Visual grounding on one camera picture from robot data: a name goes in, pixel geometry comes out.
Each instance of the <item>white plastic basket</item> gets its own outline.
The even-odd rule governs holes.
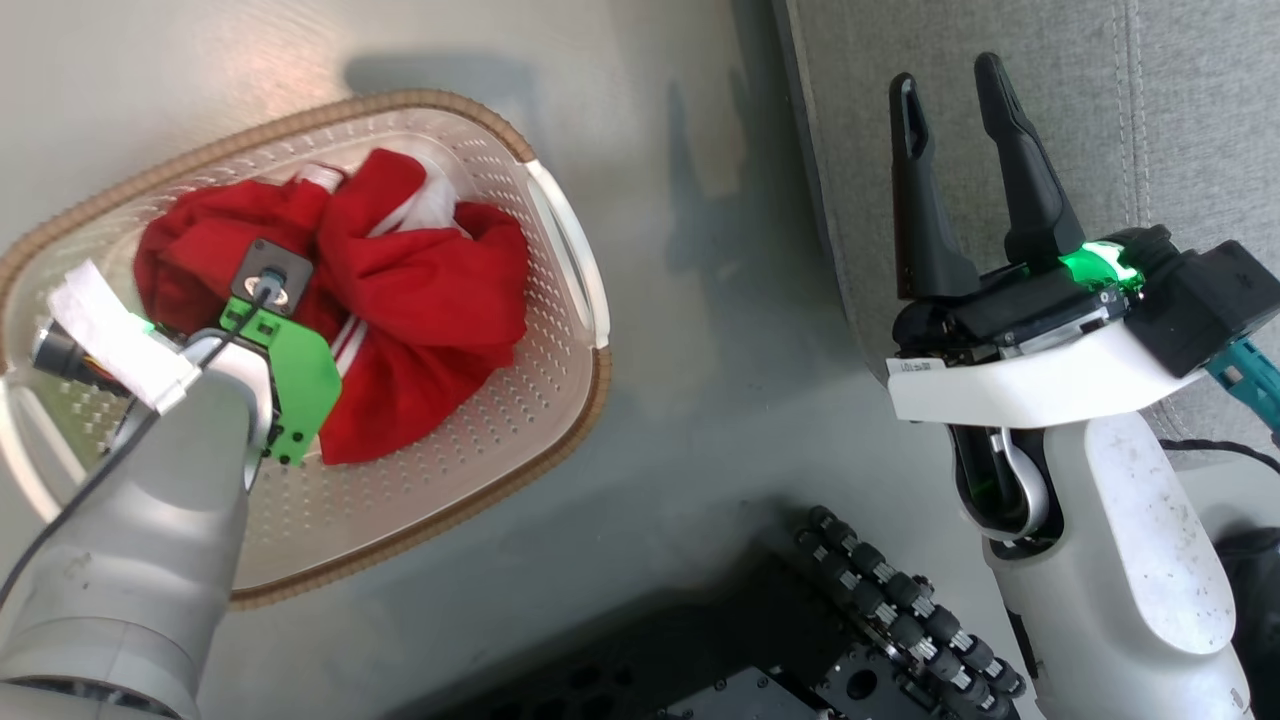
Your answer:
[[[191,190],[303,163],[356,168],[372,147],[426,159],[465,200],[517,218],[530,246],[529,333],[421,442],[362,465],[264,465],[236,580],[238,606],[275,602],[417,544],[532,482],[590,432],[609,379],[609,311],[582,227],[524,138],[493,111],[442,91],[403,91],[310,110],[215,142],[41,225],[0,258],[0,455],[51,519],[114,432],[123,402],[31,366],[45,299],[93,259],[140,309],[132,263],[146,224]]]

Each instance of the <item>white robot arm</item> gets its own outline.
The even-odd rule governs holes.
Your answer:
[[[1247,336],[1280,309],[1280,282],[1233,241],[1180,254],[1160,225],[1085,243],[1000,59],[974,72],[1010,265],[979,277],[956,249],[919,91],[900,76],[899,293],[911,304],[893,328],[896,413],[951,433],[964,510],[1047,717],[1252,717],[1230,585],[1138,410],[1207,365],[1270,421],[1265,392],[1238,391],[1260,366],[1258,384],[1274,379]]]

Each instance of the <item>red garment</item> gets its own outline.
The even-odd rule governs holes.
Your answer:
[[[375,150],[325,213],[316,241],[326,279],[369,334],[320,430],[325,462],[362,462],[435,429],[525,336],[529,246],[520,223],[458,204],[454,228],[366,237],[426,182],[404,155]]]
[[[525,334],[529,249],[502,210],[458,204],[454,219],[474,241],[456,228],[367,237],[425,181],[412,158],[374,150],[332,197],[305,181],[188,193],[143,233],[134,260],[143,306],[191,333],[216,324],[253,240],[311,258],[316,270],[293,319],[330,342],[348,313],[367,323],[320,430],[324,461],[401,450],[511,365]]]
[[[218,327],[250,245],[264,238],[314,255],[328,204],[329,191],[308,181],[244,181],[183,195],[138,242],[133,278],[143,310],[183,334]],[[293,319],[333,340],[346,315],[330,293],[307,292]]]

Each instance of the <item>basket handle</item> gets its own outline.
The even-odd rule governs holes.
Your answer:
[[[534,205],[539,211],[545,210],[545,214],[550,215],[544,220],[552,222],[543,224],[552,236],[556,255],[577,281],[576,284],[570,284],[573,305],[588,332],[594,333],[595,348],[603,350],[609,345],[609,301],[604,296],[604,281],[600,278],[600,268],[595,264],[591,245],[586,241],[582,223],[577,220],[577,214],[564,197],[564,191],[541,161],[525,163],[525,170],[529,172],[530,192],[535,196]]]

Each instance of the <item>gray floor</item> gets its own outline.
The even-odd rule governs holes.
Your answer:
[[[0,241],[180,150],[408,86],[489,104],[559,178],[609,292],[609,406],[576,456],[477,520],[229,616],[206,717],[449,702],[576,626],[713,584],[812,502],[1014,653],[942,432],[892,419],[844,322],[764,1],[10,4]],[[6,557],[36,527],[13,495],[0,483]]]

